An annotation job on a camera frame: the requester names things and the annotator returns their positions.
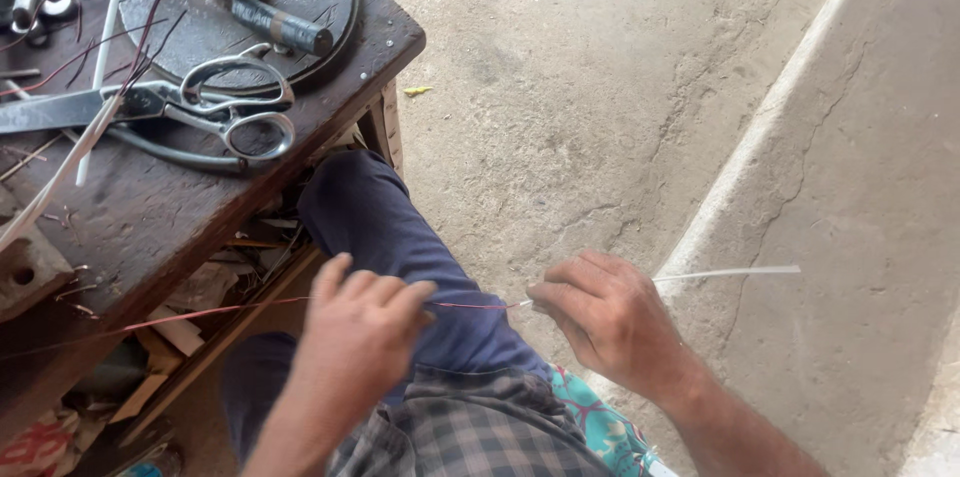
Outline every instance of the wooden table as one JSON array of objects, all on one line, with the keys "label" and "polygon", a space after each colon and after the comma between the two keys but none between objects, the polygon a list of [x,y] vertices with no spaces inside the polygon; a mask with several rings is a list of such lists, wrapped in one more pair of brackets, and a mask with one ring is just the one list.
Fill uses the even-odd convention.
[{"label": "wooden table", "polygon": [[[55,32],[44,49],[18,45],[0,53],[0,70],[36,67],[44,74],[87,46],[102,29],[107,0],[81,0],[81,42],[72,27]],[[47,298],[15,319],[0,323],[0,359],[20,351],[75,341],[133,324],[191,275],[225,239],[299,174],[311,156],[354,123],[368,146],[402,171],[400,129],[394,77],[425,47],[424,30],[392,0],[363,0],[360,32],[352,52],[334,77],[308,92],[297,92],[286,114],[296,127],[296,143],[281,160],[243,177],[214,176],[154,159],[104,137],[93,151],[87,185],[64,184],[47,212],[72,213],[74,234],[51,219],[37,226],[78,272],[78,285],[97,284],[66,297],[99,318]],[[171,44],[176,43],[174,33]],[[117,39],[112,66],[130,61],[134,47]],[[72,86],[90,85],[94,56]],[[35,94],[67,91],[73,68]],[[32,133],[0,138],[0,145],[33,151],[53,137]],[[175,146],[211,152],[211,138],[173,138]],[[28,203],[72,147],[61,139],[3,182],[22,204]],[[0,173],[18,161],[0,152]],[[121,336],[66,345],[30,356],[0,360],[0,445],[32,424],[114,348]]]}]

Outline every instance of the leg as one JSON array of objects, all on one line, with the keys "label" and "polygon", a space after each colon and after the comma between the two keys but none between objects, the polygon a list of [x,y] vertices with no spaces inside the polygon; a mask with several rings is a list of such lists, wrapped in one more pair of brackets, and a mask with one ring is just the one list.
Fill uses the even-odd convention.
[{"label": "leg", "polygon": [[[503,304],[467,276],[410,202],[400,177],[376,153],[354,150],[326,159],[297,208],[318,246],[331,255],[349,252],[354,269],[407,283],[433,280],[436,302]],[[430,310],[437,321],[420,336],[415,364],[463,373],[513,367],[550,380],[549,365],[507,324],[506,311]],[[385,401],[400,402],[405,387],[398,385]]]},{"label": "leg", "polygon": [[230,445],[243,465],[281,395],[297,341],[286,333],[250,336],[223,363],[221,399]]}]

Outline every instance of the metal disc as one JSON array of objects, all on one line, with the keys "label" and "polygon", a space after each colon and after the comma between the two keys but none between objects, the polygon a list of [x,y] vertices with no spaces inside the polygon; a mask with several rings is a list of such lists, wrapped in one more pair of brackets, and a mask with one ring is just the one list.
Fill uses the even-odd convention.
[{"label": "metal disc", "polygon": [[[134,29],[147,23],[150,7],[155,0],[123,0],[120,13],[125,29]],[[342,48],[354,30],[358,0],[270,0],[288,14],[318,23],[333,35],[334,52]],[[147,44],[150,53],[163,41],[174,20],[186,11],[174,29],[163,50],[153,60],[154,69],[179,82],[192,68],[223,55],[239,54],[260,42],[272,42],[253,33],[234,20],[224,0],[162,0],[154,20],[166,18],[150,29]],[[132,41],[140,41],[141,31],[129,34]],[[291,83],[307,78],[330,62],[330,56],[316,57],[301,51],[288,55],[270,52],[265,60],[276,67]],[[267,77],[250,73],[232,73],[208,82],[210,87],[228,92],[248,93],[269,89]]]}]

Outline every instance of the teal patterned cloth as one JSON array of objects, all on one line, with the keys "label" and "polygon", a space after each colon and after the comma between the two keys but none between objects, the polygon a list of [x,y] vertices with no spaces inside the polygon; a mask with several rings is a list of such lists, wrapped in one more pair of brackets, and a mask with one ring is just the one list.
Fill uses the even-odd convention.
[{"label": "teal patterned cloth", "polygon": [[570,409],[586,436],[586,446],[603,459],[613,475],[647,476],[654,462],[663,468],[634,423],[601,400],[584,380],[557,364],[550,367],[553,394]]}]

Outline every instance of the tool handle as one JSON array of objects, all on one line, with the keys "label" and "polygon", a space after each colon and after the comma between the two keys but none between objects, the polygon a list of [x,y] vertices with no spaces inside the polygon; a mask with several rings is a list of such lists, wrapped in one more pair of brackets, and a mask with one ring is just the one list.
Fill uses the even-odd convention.
[{"label": "tool handle", "polygon": [[245,28],[306,54],[323,57],[333,48],[333,35],[302,17],[291,16],[259,0],[233,0],[234,19]]}]

